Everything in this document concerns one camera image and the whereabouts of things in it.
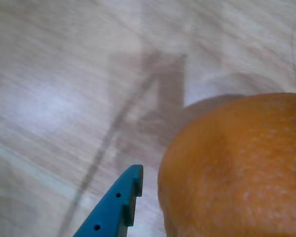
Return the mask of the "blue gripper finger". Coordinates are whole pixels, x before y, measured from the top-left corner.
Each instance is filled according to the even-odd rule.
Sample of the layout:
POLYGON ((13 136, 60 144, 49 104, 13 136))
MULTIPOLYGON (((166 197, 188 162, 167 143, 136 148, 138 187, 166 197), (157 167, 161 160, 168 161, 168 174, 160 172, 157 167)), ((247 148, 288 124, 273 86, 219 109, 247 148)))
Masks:
POLYGON ((144 168, 127 168, 91 211, 75 237, 126 237, 134 225, 136 198, 142 196, 144 168))

